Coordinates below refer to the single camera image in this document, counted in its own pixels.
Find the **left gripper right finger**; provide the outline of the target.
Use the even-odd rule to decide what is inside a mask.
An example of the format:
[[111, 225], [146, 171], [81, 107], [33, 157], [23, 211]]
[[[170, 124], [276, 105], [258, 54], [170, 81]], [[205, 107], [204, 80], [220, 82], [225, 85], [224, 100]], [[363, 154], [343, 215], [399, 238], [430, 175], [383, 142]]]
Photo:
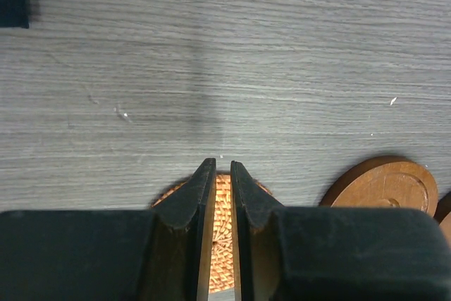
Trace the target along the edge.
[[294, 207], [230, 165], [236, 300], [449, 300], [450, 247], [415, 209]]

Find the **woven rattan coaster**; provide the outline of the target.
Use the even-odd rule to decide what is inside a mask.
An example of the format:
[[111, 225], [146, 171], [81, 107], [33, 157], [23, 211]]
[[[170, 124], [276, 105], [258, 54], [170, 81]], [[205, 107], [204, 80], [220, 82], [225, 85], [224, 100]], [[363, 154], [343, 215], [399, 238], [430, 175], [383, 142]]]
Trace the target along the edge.
[[[280, 280], [277, 261], [270, 259], [260, 263], [255, 272], [257, 291], [271, 295]], [[230, 174], [216, 175], [216, 200], [212, 235], [209, 293], [217, 293], [235, 287], [232, 239], [232, 200]]]

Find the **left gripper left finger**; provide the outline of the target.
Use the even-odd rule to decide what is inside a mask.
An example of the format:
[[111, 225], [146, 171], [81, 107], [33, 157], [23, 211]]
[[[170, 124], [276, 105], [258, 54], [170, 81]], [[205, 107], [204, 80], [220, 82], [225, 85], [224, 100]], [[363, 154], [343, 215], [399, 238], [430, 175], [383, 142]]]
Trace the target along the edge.
[[216, 161], [150, 209], [1, 214], [2, 300], [206, 300]]

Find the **wooden coaster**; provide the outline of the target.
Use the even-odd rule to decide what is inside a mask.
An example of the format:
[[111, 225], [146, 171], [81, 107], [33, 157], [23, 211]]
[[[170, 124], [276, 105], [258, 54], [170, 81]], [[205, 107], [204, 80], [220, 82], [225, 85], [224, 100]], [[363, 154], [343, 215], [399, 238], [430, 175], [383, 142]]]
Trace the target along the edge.
[[403, 156], [377, 156], [342, 174], [320, 205], [410, 208], [433, 216], [438, 206], [438, 188], [426, 167]]
[[448, 192], [438, 203], [435, 211], [435, 220], [439, 223], [440, 229], [445, 237], [450, 241], [450, 198], [451, 192]]

